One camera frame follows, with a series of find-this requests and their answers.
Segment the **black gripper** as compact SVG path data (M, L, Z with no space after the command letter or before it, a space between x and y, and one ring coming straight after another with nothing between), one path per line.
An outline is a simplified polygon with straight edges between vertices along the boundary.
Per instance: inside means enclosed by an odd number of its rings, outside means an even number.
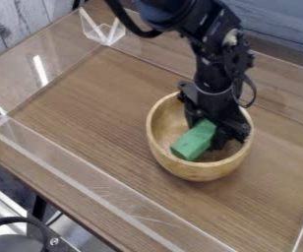
M216 125L212 150L223 150L232 140L244 143L251 136L252 126L235 100L232 87L221 93L209 93L203 91L196 83L180 81L178 89L189 127L201 119L208 119Z

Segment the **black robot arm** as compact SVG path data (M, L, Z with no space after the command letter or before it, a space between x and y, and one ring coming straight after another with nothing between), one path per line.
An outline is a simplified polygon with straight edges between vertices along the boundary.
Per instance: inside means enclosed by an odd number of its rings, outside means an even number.
M142 30L120 0L105 0L124 26L137 36L154 38L177 32L189 41L196 60L190 82L180 82L178 99L185 104L190 127L203 119L216 125L209 148L220 150L232 140L244 142L252 133L241 110L244 87L256 84L248 76L255 54L244 34L241 19L221 0L134 0L140 17L149 25Z

